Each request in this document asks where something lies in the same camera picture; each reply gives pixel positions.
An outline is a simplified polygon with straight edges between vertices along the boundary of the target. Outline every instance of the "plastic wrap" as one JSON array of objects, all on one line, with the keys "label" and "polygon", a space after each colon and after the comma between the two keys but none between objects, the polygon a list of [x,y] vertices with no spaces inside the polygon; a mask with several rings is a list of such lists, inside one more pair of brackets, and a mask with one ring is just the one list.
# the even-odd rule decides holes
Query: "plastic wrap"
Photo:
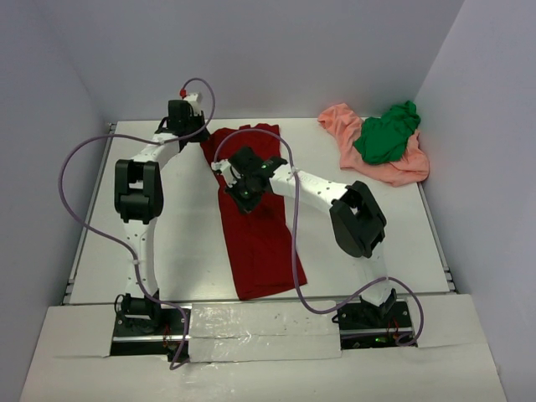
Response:
[{"label": "plastic wrap", "polygon": [[[315,308],[333,307],[317,301]],[[300,302],[197,304],[188,352],[192,362],[339,358],[338,325]]]}]

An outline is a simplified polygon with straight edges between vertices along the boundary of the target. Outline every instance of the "white table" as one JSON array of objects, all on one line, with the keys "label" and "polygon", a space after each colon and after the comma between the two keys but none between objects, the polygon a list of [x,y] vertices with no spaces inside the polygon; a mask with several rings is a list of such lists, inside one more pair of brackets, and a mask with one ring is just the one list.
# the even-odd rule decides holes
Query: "white table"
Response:
[{"label": "white table", "polygon": [[418,348],[345,350],[325,360],[190,363],[175,371],[162,356],[108,357],[110,306],[51,307],[21,400],[505,402],[471,297],[421,301],[426,321]]},{"label": "white table", "polygon": [[[338,167],[338,149],[315,119],[215,120],[209,130],[246,124],[278,124],[291,145],[296,165],[329,180],[365,182],[387,218],[384,257],[391,276],[418,293],[449,291],[418,186],[402,188],[374,181]],[[156,121],[122,121],[116,133],[151,138]],[[124,237],[113,205],[114,165],[117,159],[137,154],[143,144],[117,139],[111,144],[90,222]],[[236,300],[216,197],[218,185],[198,144],[188,144],[162,171],[164,210],[156,230],[155,271],[164,300]],[[292,201],[286,200],[286,221],[291,224]],[[306,205],[300,207],[298,252],[307,274],[306,296],[337,297],[364,285],[360,259],[342,252],[332,235],[329,217]],[[71,304],[111,303],[125,290],[128,253],[120,246],[88,233],[73,269]],[[296,297],[287,291],[272,298]]]}]

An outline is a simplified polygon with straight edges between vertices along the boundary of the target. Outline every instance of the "black bracket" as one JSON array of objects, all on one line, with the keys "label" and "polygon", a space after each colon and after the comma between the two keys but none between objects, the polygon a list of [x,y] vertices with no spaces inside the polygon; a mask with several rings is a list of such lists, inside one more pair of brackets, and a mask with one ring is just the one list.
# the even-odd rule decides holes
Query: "black bracket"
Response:
[{"label": "black bracket", "polygon": [[[193,107],[187,100],[174,99],[167,103],[167,117],[164,117],[156,134],[161,132],[169,132],[177,137],[185,137],[199,130],[204,125],[204,113],[201,112],[200,116],[193,114]],[[186,140],[180,140],[179,150],[183,148],[189,142],[203,142],[209,139],[209,131],[205,128],[195,136]]]},{"label": "black bracket", "polygon": [[355,182],[347,190],[329,209],[335,240],[347,254],[370,258],[385,238],[387,219],[365,183]]},{"label": "black bracket", "polygon": [[236,183],[227,186],[225,192],[236,202],[242,214],[248,214],[260,203],[262,194],[271,192],[270,178],[276,169],[287,164],[282,157],[271,157],[267,161],[255,155],[250,147],[242,147],[229,158]]},{"label": "black bracket", "polygon": [[[162,213],[164,194],[157,162],[120,159],[116,163],[114,206],[124,222],[141,220],[144,224]],[[131,183],[143,182],[143,188]]]}]

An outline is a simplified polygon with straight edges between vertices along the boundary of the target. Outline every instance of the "red cloth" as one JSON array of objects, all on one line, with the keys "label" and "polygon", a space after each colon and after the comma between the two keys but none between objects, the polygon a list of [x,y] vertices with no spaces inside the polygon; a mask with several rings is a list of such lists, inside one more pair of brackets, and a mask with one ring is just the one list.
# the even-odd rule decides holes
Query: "red cloth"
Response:
[{"label": "red cloth", "polygon": [[[279,126],[259,124],[256,127],[279,135]],[[209,164],[214,161],[218,145],[232,132],[235,130],[222,128],[207,141],[201,142]],[[253,148],[255,153],[265,160],[280,155],[280,144],[276,138],[246,131],[226,142],[218,157],[227,159],[244,146]],[[221,176],[216,176],[216,179],[219,183],[218,201],[225,244],[239,299],[255,299],[294,288],[291,234],[286,227],[283,197],[265,193],[253,212],[241,214],[235,201],[224,192],[224,179]],[[300,285],[307,283],[299,259],[298,278]]]}]

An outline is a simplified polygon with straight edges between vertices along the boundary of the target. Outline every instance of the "crumpled cloth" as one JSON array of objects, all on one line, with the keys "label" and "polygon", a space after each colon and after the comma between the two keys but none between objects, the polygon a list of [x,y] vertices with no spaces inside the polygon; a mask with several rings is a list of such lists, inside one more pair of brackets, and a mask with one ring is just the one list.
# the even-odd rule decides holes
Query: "crumpled cloth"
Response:
[{"label": "crumpled cloth", "polygon": [[397,162],[369,165],[364,162],[353,143],[361,136],[363,119],[345,103],[328,107],[318,116],[318,122],[337,141],[341,169],[353,169],[393,187],[425,180],[430,172],[428,157],[419,149],[419,131],[408,140],[402,158]]}]

